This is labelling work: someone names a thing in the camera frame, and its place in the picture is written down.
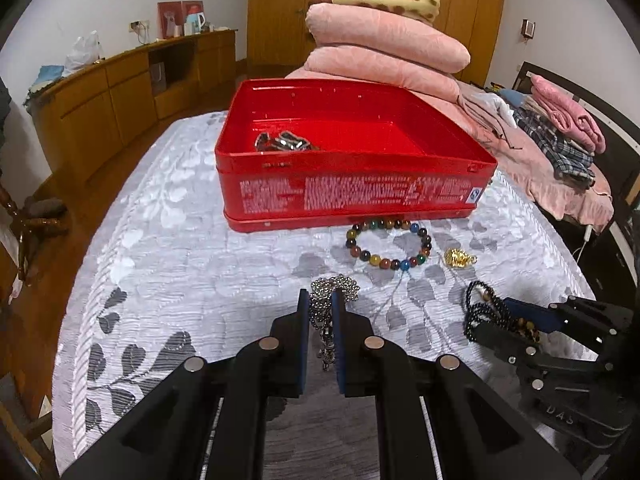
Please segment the silver wrist watch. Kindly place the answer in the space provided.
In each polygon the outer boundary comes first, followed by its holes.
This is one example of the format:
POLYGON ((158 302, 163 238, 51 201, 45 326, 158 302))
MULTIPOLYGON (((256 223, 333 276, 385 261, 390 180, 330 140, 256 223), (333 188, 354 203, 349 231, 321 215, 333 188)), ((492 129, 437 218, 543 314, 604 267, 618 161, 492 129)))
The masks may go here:
POLYGON ((259 133, 255 139, 254 148, 258 152, 306 152, 319 149, 317 145, 288 130, 278 134, 265 131, 259 133))

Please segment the white grey leaf bedspread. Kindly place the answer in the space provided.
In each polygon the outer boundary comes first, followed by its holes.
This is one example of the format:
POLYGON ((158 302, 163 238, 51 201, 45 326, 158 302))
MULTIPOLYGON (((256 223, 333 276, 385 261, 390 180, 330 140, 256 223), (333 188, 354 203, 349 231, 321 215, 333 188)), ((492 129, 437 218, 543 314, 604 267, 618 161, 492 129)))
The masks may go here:
POLYGON ((108 211, 78 274, 58 337, 53 442, 65 469, 189 356, 218 361, 267 335, 298 293, 322 276, 359 285, 352 310, 378 336, 431 360, 452 353, 517 404, 514 369, 466 340, 463 296, 472 281, 546 306, 590 297, 573 255, 505 174, 477 210, 427 223, 434 254, 386 272, 354 260, 345 229, 241 234, 222 213, 214 147, 226 116, 179 120, 143 156, 108 211), (444 253, 477 256, 465 269, 444 253))

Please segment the plaid shirt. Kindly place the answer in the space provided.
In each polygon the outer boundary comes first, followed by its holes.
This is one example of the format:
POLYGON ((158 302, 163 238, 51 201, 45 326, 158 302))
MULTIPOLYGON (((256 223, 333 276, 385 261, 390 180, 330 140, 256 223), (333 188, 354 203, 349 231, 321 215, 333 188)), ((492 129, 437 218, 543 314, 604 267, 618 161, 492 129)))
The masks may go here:
POLYGON ((593 156, 555 128, 548 118, 529 110, 517 108, 514 122, 535 142, 550 162, 554 176, 586 190, 596 183, 591 169, 593 156))

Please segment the pink bed sheet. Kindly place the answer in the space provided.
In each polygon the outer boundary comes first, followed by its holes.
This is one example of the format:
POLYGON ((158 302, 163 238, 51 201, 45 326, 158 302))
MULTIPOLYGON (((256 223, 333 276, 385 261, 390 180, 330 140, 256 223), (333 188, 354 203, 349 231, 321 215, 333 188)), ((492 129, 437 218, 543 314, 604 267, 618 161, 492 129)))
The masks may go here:
POLYGON ((598 233, 613 219, 611 189, 603 174, 596 173, 596 184, 589 190, 557 178, 550 160, 515 125, 508 116, 510 107, 495 93, 460 84, 454 77, 427 68, 412 76, 382 73, 354 78, 405 88, 435 107, 483 144, 498 160, 499 168, 553 218, 571 218, 598 233))

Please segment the folded pink garment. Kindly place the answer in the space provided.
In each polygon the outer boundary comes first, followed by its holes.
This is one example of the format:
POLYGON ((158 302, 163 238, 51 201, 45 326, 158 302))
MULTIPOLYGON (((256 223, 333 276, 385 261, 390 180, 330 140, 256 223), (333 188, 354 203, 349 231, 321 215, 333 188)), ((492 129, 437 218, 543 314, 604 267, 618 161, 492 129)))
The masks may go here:
POLYGON ((540 75, 529 77, 535 101, 552 124, 590 153, 603 154, 606 140, 593 117, 576 101, 540 75))

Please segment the red tin box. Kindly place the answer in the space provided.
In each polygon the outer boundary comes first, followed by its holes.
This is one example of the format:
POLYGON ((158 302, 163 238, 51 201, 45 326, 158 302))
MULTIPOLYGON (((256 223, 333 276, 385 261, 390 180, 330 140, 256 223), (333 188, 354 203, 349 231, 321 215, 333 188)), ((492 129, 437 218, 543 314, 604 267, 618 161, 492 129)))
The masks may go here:
POLYGON ((242 82, 215 156, 224 216, 238 232, 464 218, 497 168, 409 91, 337 79, 242 82), (259 133, 283 130, 318 151, 255 150, 259 133))

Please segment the lower pink pillow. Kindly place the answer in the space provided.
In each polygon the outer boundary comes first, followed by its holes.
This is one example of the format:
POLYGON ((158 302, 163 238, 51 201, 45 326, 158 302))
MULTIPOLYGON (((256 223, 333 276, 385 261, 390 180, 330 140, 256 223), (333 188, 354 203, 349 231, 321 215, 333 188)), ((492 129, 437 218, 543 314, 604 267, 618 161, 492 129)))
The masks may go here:
POLYGON ((460 87, 453 76, 363 47, 314 49, 308 55, 304 69, 308 72, 392 84, 451 103, 457 102, 460 96, 460 87))

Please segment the pink pillow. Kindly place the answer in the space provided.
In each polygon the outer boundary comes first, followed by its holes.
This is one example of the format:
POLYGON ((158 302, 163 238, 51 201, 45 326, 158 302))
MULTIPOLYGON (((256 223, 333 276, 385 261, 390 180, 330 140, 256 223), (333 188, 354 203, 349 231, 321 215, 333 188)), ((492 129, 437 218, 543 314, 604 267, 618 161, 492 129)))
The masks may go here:
POLYGON ((369 48, 447 74, 461 72, 471 63, 469 50, 457 39, 390 12, 318 3, 309 8, 306 25, 319 46, 369 48))
POLYGON ((308 55, 304 69, 308 72, 392 84, 451 103, 457 102, 460 96, 460 87, 453 76, 363 47, 314 49, 308 55))

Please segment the wooden sideboard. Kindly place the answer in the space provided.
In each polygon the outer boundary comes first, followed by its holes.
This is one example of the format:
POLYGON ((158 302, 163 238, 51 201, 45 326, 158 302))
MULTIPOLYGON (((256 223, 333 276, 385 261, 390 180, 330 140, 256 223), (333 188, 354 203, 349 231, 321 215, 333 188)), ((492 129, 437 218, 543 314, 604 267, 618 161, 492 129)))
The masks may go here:
POLYGON ((52 174, 88 181, 142 134, 226 107, 235 31, 166 39, 48 84, 25 104, 52 174))

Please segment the upper pink pillow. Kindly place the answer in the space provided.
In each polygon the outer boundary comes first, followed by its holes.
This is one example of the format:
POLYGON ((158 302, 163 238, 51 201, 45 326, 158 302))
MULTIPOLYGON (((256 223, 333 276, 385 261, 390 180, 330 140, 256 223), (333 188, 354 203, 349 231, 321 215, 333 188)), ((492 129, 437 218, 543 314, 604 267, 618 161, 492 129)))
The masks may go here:
POLYGON ((390 12, 318 3, 309 8, 306 25, 319 46, 369 48, 447 74, 461 72, 471 63, 469 50, 457 39, 390 12))

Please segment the white kettle red lid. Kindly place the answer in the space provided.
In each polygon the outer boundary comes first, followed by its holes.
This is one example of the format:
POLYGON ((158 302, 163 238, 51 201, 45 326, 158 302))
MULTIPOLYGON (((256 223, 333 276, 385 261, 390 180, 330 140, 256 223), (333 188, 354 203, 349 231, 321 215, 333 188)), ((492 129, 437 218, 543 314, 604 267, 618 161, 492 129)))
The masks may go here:
POLYGON ((184 32, 189 35, 200 34, 206 23, 206 17, 202 6, 191 4, 186 10, 186 22, 184 23, 184 32))

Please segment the white plastic bag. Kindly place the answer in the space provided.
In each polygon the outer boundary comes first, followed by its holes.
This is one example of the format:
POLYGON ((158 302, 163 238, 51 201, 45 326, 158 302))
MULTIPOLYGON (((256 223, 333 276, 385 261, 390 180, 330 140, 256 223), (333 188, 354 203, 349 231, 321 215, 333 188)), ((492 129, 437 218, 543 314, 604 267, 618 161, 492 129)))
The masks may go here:
POLYGON ((75 41, 72 50, 67 53, 63 64, 63 77, 68 77, 83 70, 103 58, 100 37, 96 30, 87 36, 80 36, 75 41))

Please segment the wall switch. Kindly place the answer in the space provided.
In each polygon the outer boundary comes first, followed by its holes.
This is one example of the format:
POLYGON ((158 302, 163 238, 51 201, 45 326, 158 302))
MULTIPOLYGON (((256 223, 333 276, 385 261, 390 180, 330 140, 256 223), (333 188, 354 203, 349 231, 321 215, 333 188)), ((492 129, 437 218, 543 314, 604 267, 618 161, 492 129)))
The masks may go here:
POLYGON ((522 21, 521 36, 524 40, 531 40, 535 37, 536 23, 531 20, 522 21))

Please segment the wall power socket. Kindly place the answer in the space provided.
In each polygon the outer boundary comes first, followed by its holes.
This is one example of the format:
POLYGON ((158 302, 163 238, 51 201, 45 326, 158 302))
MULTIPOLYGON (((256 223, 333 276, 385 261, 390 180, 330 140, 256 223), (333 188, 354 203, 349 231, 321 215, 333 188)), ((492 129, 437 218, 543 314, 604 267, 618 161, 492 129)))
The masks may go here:
POLYGON ((129 31, 137 36, 138 43, 142 46, 150 43, 150 22, 148 20, 130 22, 129 31))

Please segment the red picture frame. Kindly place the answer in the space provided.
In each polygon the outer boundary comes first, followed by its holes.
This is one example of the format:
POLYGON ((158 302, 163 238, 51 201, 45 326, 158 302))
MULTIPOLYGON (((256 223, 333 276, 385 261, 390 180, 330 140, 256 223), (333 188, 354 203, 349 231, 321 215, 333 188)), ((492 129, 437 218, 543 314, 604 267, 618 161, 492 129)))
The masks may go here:
POLYGON ((160 39, 172 38, 176 27, 183 28, 190 13, 204 11, 202 0, 161 1, 157 3, 157 23, 160 39))

